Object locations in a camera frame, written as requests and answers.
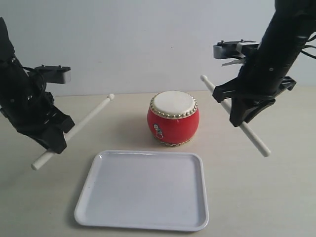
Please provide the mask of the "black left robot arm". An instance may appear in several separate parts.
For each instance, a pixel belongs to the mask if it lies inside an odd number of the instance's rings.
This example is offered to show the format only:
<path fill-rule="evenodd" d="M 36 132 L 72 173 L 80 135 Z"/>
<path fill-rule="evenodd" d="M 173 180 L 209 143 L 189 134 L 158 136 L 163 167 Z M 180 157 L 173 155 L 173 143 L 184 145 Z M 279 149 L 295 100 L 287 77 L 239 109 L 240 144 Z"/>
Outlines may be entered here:
<path fill-rule="evenodd" d="M 18 133 L 57 154 L 65 150 L 64 135 L 75 123 L 54 105 L 54 97 L 46 86 L 68 83 L 70 70 L 67 66 L 22 66 L 6 23 L 3 18 L 0 20 L 0 111 Z"/>

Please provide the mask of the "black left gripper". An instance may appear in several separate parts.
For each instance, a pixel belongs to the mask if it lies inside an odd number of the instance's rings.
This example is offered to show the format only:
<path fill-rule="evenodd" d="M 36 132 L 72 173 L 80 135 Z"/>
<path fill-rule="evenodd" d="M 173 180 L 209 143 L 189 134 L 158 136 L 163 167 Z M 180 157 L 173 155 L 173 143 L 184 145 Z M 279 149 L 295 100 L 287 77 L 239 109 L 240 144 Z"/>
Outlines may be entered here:
<path fill-rule="evenodd" d="M 44 148 L 61 154 L 67 147 L 64 133 L 73 119 L 59 110 L 47 91 L 47 82 L 35 70 L 23 66 L 0 69 L 0 111 L 18 133 L 35 138 Z"/>

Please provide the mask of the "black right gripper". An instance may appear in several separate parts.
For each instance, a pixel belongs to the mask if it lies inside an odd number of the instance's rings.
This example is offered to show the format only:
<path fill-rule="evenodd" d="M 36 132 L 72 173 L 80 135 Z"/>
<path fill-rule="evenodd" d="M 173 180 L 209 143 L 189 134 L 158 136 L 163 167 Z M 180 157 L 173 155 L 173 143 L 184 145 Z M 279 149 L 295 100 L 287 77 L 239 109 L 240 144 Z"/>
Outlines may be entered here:
<path fill-rule="evenodd" d="M 234 127 L 239 127 L 243 122 L 249 123 L 272 106 L 277 96 L 294 88 L 296 81 L 287 73 L 295 60 L 295 56 L 268 59 L 249 56 L 222 64 L 223 67 L 241 65 L 234 79 L 216 86 L 213 91 L 217 102 L 232 98 L 230 122 Z"/>

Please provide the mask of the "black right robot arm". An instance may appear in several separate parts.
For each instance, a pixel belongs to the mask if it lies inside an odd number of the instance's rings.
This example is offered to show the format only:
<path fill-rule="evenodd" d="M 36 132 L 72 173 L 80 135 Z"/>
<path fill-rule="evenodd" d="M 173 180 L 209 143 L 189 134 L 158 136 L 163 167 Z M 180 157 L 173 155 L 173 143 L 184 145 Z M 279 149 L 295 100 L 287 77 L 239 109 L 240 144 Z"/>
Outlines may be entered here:
<path fill-rule="evenodd" d="M 234 58 L 241 68 L 236 78 L 215 87 L 213 98 L 231 99 L 230 122 L 250 122 L 276 97 L 292 90 L 296 81 L 287 76 L 291 66 L 314 40 L 316 2 L 276 0 L 274 15 L 259 43 L 251 40 L 221 41 L 213 46 L 216 59 Z"/>

